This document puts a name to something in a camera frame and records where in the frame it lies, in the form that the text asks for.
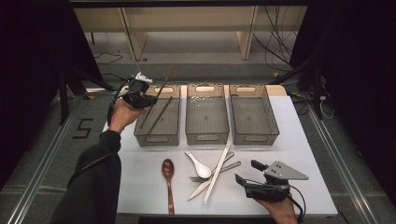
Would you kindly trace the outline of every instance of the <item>arm in black sleeve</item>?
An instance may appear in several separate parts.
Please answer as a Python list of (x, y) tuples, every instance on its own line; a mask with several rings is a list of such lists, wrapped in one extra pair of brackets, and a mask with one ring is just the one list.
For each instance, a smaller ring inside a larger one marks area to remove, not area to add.
[(71, 179), (67, 192), (52, 214), (50, 223), (114, 223), (120, 192), (120, 135), (101, 133), (97, 145), (81, 153), (76, 174), (93, 161), (96, 163)]

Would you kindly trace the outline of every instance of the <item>wooden spoon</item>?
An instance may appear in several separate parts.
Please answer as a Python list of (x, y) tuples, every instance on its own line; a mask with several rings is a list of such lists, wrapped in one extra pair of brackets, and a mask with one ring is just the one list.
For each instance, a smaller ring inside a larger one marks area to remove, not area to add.
[(169, 208), (169, 216), (175, 214), (175, 207), (173, 203), (172, 196), (172, 188), (171, 188), (171, 179), (175, 172), (174, 164), (171, 160), (166, 159), (163, 161), (163, 176), (165, 176), (166, 181), (168, 182), (168, 208)]

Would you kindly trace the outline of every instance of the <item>human hand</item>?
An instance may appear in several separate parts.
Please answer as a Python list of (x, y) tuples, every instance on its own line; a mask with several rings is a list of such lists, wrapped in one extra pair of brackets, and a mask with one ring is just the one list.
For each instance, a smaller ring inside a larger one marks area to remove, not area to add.
[(122, 98), (119, 98), (113, 107), (113, 116), (111, 117), (109, 130), (121, 133), (126, 126), (132, 124), (137, 117), (146, 114), (143, 108), (134, 108), (128, 105)]
[(297, 224), (293, 202), (288, 198), (279, 203), (268, 203), (262, 200), (255, 200), (268, 210), (277, 224)]

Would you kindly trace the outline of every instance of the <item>clear plastic bin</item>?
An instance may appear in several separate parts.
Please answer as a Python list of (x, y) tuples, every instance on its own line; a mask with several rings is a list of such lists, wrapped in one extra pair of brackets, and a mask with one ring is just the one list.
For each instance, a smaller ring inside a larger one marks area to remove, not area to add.
[(271, 146), (279, 136), (274, 112), (264, 85), (230, 85), (233, 143), (236, 146)]
[(189, 145), (222, 145), (230, 132), (222, 84), (187, 86), (186, 137)]
[[(161, 86), (150, 86), (146, 94), (157, 95), (160, 88)], [(141, 147), (178, 146), (179, 114), (180, 85), (166, 85), (150, 113), (140, 116), (136, 121), (134, 136), (139, 145)]]

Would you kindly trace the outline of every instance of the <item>white ceramic spoon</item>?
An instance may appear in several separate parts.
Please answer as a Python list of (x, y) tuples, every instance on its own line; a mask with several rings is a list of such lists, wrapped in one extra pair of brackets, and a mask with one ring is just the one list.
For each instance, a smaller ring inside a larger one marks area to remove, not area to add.
[(197, 171), (198, 176), (200, 176), (201, 178), (208, 178), (212, 175), (212, 171), (207, 166), (201, 164), (197, 159), (195, 159), (190, 151), (186, 151), (185, 153), (194, 162), (195, 170)]

